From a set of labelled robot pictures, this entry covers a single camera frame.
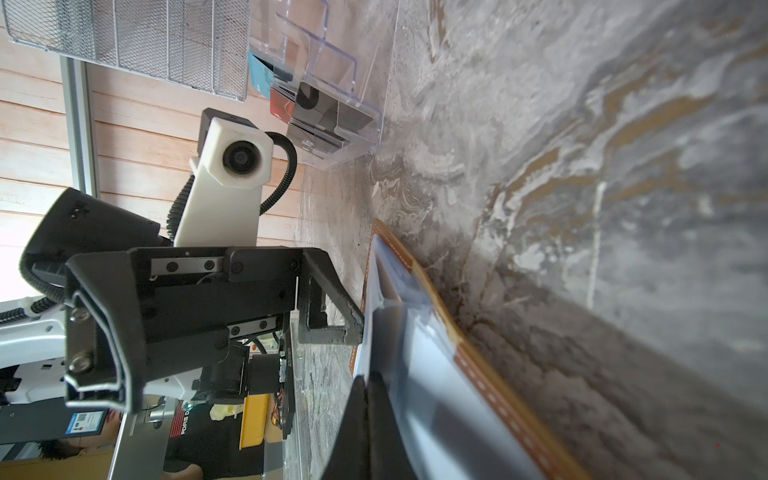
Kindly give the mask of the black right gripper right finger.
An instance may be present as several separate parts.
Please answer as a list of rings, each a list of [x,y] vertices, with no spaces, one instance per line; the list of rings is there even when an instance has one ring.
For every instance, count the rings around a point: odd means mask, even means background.
[[[379,372],[367,383],[369,479],[416,479],[404,447],[394,411]]]

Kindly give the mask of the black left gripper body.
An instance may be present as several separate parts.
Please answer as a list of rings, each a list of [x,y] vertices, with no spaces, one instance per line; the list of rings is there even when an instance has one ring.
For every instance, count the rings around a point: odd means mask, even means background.
[[[135,248],[147,382],[191,373],[183,397],[230,402],[248,392],[237,346],[280,330],[296,305],[300,252],[288,247]]]

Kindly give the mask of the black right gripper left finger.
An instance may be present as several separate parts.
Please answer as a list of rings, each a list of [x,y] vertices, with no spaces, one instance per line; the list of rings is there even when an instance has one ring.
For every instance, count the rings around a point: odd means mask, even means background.
[[[358,376],[340,423],[338,435],[322,479],[361,480],[369,478],[369,433],[366,383]]]

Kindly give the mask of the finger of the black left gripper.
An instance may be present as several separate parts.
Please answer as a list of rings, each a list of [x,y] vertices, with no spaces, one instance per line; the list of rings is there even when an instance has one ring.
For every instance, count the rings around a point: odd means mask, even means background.
[[[142,409],[147,345],[128,253],[78,254],[65,265],[65,401]]]
[[[341,283],[329,254],[318,248],[302,248],[300,259],[298,342],[314,345],[360,344],[364,316]],[[341,314],[344,320],[342,325],[328,323],[325,311],[327,300]]]

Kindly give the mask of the clear acrylic card display stand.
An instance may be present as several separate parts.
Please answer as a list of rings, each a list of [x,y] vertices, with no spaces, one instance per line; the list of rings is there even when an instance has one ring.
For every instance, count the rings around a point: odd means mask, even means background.
[[[384,127],[386,91],[400,4],[397,1],[253,1],[253,53],[274,66],[273,85],[301,82],[366,112],[363,137],[328,158],[297,147],[300,162],[329,170],[373,153]]]

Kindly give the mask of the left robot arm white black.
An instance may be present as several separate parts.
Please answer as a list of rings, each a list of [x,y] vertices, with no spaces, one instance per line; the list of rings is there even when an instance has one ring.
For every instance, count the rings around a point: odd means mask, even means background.
[[[63,409],[25,436],[88,434],[75,413],[136,413],[147,395],[239,404],[272,394],[289,430],[292,343],[358,344],[363,316],[325,251],[256,245],[264,208],[242,191],[205,200],[187,186],[161,235],[152,220],[65,190],[20,260],[41,297],[1,316],[2,403]]]

